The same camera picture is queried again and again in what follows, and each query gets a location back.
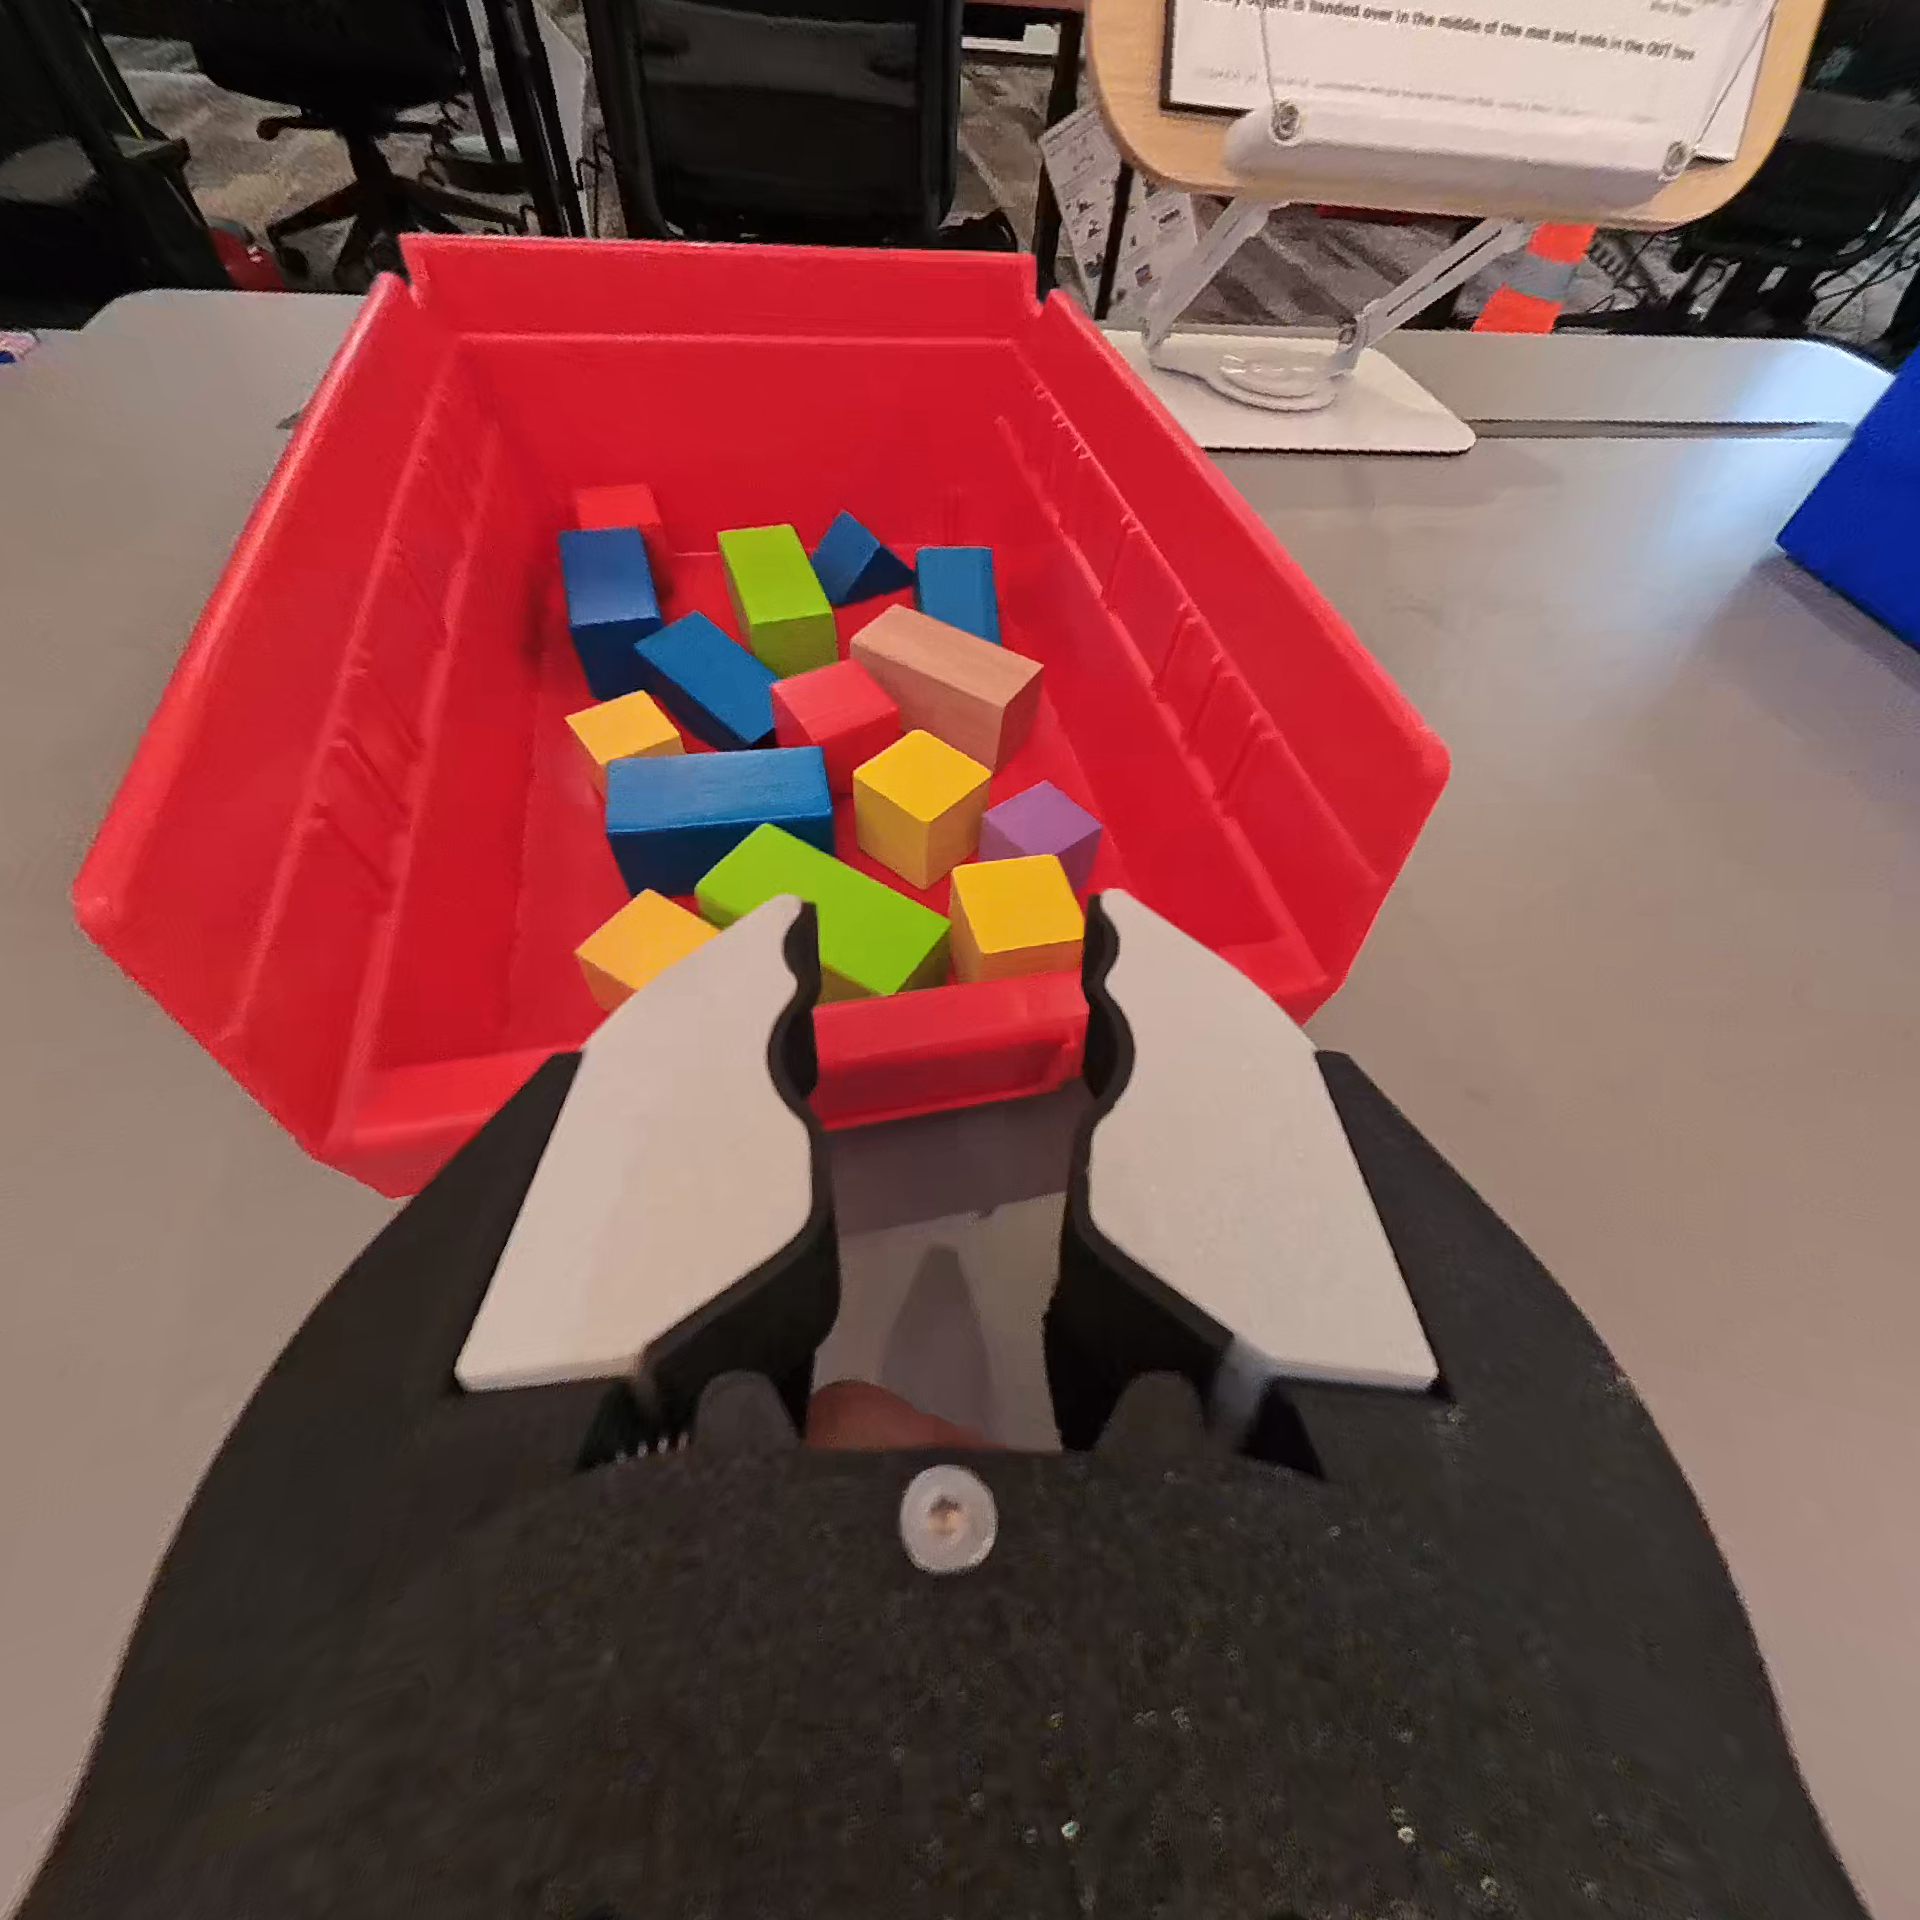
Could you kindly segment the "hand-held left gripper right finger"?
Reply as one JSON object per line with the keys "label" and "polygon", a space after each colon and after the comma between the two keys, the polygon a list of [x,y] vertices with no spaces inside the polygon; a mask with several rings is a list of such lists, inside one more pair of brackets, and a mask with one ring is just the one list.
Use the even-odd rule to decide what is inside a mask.
{"label": "hand-held left gripper right finger", "polygon": [[1281,1383],[1437,1389],[1302,1022],[1121,887],[1087,900],[1085,997],[1091,1107],[1043,1315],[1054,1420],[1112,1420],[1145,1375],[1207,1420],[1260,1420]]}

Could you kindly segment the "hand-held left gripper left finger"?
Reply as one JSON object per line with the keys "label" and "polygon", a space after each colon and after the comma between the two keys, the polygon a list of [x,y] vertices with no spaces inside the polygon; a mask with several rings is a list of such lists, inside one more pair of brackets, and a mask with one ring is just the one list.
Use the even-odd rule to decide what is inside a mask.
{"label": "hand-held left gripper left finger", "polygon": [[462,1391],[624,1378],[690,1420],[724,1375],[810,1367],[838,1226],[810,1108],[818,923],[775,895],[583,1048],[461,1346]]}

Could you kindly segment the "pile of coloured wooden blocks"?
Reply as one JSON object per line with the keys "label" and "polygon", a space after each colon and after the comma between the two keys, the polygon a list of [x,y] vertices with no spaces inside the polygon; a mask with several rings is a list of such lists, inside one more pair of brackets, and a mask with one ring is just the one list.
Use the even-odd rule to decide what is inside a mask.
{"label": "pile of coloured wooden blocks", "polygon": [[628,900],[575,961],[632,1002],[768,895],[818,917],[822,1002],[1072,973],[1099,825],[1013,786],[1043,670],[1005,646],[987,541],[901,551],[849,509],[715,537],[731,625],[642,484],[575,493],[565,625],[591,703],[565,717]]}

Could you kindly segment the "red plastic bin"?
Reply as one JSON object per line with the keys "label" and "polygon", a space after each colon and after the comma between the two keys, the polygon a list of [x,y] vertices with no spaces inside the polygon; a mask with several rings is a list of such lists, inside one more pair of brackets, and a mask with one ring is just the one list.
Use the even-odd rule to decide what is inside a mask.
{"label": "red plastic bin", "polygon": [[1451,753],[1207,451],[1017,256],[421,237],[309,395],[75,877],[88,936],[320,1165],[429,1181],[599,1022],[628,887],[567,713],[559,533],[648,487],[668,612],[718,533],[846,509],[997,553],[1038,782],[1310,1021]]}

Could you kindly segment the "blue plastic bin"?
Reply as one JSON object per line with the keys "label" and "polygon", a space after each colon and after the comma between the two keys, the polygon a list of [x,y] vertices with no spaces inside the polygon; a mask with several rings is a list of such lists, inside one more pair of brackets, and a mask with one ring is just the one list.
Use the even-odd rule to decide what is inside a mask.
{"label": "blue plastic bin", "polygon": [[1777,551],[1920,646],[1920,354],[1906,354],[1835,467],[1786,512]]}

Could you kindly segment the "grey desk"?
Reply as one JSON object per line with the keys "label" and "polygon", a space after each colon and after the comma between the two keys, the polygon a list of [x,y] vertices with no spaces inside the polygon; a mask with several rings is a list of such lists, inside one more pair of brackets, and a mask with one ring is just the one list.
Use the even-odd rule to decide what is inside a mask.
{"label": "grey desk", "polygon": [[[208,1457],[392,1215],[70,905],[351,319],[154,291],[3,370],[3,1912]],[[1915,652],[1775,551],[1883,371],[1394,354],[1466,461],[1218,461],[1451,748],[1315,1035],[1611,1342],[1867,1908],[1915,1913]]]}

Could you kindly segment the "red floor object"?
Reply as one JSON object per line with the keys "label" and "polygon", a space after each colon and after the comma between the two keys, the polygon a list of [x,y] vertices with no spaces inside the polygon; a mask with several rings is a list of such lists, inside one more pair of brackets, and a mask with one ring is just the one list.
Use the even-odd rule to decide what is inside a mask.
{"label": "red floor object", "polygon": [[1472,331],[1545,335],[1592,237],[1592,222],[1538,222],[1472,313]]}

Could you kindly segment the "white floor sign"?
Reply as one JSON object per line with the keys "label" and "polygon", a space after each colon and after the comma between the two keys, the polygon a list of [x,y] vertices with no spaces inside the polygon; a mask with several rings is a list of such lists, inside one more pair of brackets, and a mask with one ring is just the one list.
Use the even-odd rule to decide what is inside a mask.
{"label": "white floor sign", "polygon": [[1038,158],[1062,215],[1080,296],[1096,305],[1121,190],[1121,150],[1106,112],[1096,104],[1080,104],[1038,136]]}

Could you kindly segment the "instruction sheet board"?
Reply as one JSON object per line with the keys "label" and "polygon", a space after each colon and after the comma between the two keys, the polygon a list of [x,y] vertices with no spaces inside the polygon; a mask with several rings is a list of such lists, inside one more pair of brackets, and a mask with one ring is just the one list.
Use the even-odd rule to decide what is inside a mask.
{"label": "instruction sheet board", "polygon": [[1121,156],[1197,195],[1666,230],[1786,129],[1815,0],[1099,0]]}

